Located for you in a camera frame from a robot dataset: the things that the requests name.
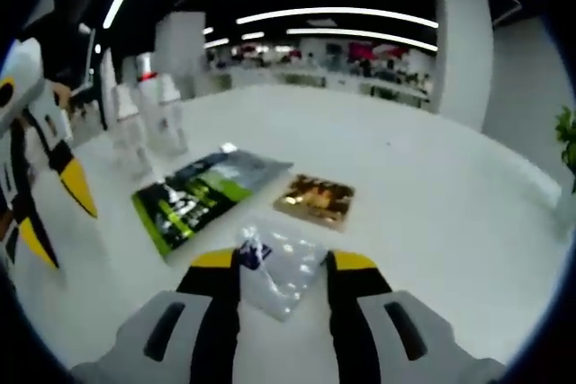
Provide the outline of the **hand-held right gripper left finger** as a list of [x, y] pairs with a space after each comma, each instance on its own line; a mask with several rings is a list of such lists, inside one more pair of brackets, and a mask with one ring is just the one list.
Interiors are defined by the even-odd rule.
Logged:
[[199, 255], [118, 329], [112, 348], [71, 370], [76, 383], [230, 383], [240, 330], [239, 253]]

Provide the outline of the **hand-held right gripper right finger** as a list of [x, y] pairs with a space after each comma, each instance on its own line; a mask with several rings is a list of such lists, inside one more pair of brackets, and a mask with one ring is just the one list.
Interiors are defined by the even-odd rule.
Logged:
[[342, 383], [497, 383], [504, 366], [478, 359], [451, 324], [405, 290], [393, 290], [364, 255], [326, 258], [329, 330]]

